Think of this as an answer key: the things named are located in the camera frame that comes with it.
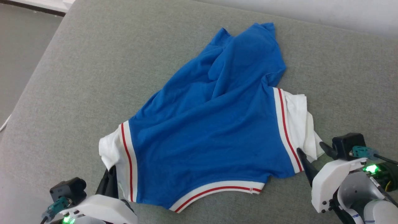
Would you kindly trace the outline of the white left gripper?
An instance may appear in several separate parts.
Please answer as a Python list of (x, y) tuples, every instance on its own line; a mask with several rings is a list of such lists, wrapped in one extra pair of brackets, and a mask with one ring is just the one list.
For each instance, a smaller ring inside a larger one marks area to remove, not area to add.
[(116, 166), (105, 170), (96, 195), (79, 205), (60, 212), (64, 224), (137, 224), (138, 217), (130, 204), (118, 197)]

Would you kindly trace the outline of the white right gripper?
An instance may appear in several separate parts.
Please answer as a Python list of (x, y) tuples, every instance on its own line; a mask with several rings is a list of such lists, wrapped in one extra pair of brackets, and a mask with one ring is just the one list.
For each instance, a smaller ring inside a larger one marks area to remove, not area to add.
[(345, 161), (337, 151), (321, 141), (319, 146), (335, 161), (318, 171), (297, 148), (297, 154), (307, 176), (311, 203), (318, 213), (333, 211), (343, 224), (388, 223), (388, 173), (382, 164), (366, 166), (366, 159)]

